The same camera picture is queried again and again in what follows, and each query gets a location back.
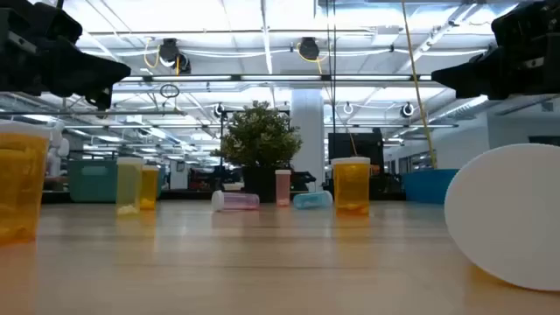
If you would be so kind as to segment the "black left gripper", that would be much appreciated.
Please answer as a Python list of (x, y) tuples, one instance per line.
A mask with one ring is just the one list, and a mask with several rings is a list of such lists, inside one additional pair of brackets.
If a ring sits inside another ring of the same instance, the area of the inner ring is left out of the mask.
[(53, 35), (60, 10), (33, 8), (25, 17), (1, 9), (1, 90), (40, 95), (85, 96), (98, 109), (109, 109), (113, 85), (130, 75), (121, 62), (84, 53)]

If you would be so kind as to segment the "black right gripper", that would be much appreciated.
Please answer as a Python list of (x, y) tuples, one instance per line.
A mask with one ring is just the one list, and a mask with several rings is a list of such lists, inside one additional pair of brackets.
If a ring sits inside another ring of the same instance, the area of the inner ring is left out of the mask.
[(485, 95), (489, 100), (505, 100), (512, 94), (546, 95), (559, 93), (559, 42), (537, 41), (514, 50), (510, 61), (509, 90), (504, 79), (504, 49), (490, 47), (458, 66), (431, 73), (431, 79), (453, 89), (457, 99)]

